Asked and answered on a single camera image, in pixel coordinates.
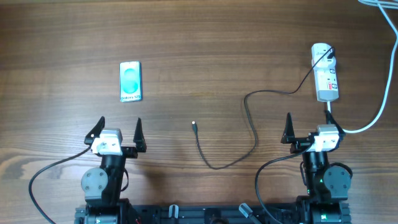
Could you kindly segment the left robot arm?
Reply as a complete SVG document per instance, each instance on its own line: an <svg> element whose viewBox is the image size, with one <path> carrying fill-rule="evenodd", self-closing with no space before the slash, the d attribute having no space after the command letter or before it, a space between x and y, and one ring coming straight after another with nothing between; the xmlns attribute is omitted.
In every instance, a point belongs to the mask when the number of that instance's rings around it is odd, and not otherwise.
<svg viewBox="0 0 398 224"><path fill-rule="evenodd" d="M85 144L93 154L101 158L101 164L86 171L81 178L86 206L76 209L75 223L142 222L129 199L120 197L121 192L127 189L122 186L123 177L128 176L126 160L136 159L140 152L147 150L140 118L133 137L135 145L123 146L122 141L119 128L105 128L104 117L85 136Z"/></svg>

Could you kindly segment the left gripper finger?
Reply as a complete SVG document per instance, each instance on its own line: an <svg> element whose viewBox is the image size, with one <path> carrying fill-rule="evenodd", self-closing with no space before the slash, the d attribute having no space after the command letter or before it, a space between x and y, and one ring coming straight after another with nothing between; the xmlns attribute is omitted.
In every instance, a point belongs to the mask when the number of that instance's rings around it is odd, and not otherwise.
<svg viewBox="0 0 398 224"><path fill-rule="evenodd" d="M105 117L102 116L97 124L91 129L91 131L85 136L84 144L92 144L95 138L100 136L100 133L105 126Z"/></svg>
<svg viewBox="0 0 398 224"><path fill-rule="evenodd" d="M146 152L147 144L142 130L142 120L137 119L133 142L136 144L137 152Z"/></svg>

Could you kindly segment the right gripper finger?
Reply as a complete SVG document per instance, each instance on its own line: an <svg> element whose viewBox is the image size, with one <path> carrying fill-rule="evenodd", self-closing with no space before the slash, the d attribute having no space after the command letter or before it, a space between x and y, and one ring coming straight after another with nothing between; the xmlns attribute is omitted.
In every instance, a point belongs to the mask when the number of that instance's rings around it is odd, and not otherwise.
<svg viewBox="0 0 398 224"><path fill-rule="evenodd" d="M295 133L290 113L287 113L285 120L285 128L282 134L280 142L282 144L292 144L295 141Z"/></svg>
<svg viewBox="0 0 398 224"><path fill-rule="evenodd" d="M326 123L335 125L339 132L339 136L345 137L346 133L343 131L341 126L335 121L332 114L328 110L325 110L325 117L326 117Z"/></svg>

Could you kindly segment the blue Galaxy smartphone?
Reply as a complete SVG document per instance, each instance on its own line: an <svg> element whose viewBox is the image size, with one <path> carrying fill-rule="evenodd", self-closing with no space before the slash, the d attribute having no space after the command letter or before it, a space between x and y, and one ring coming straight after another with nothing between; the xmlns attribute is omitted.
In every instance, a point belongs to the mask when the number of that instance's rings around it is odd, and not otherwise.
<svg viewBox="0 0 398 224"><path fill-rule="evenodd" d="M119 65L120 101L133 102L142 100L141 63L122 62Z"/></svg>

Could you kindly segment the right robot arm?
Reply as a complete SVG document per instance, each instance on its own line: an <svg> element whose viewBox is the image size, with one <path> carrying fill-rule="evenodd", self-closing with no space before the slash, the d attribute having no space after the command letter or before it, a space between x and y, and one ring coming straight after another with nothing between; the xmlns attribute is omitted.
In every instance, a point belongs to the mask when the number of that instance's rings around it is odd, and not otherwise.
<svg viewBox="0 0 398 224"><path fill-rule="evenodd" d="M298 196L295 202L295 223L351 223L348 191L353 171L340 162L331 163L328 153L337 150L345 132L325 111L326 124L320 124L307 137L294 133L291 114L288 113L282 144L290 144L293 156L302 156L300 172L307 187L306 196Z"/></svg>

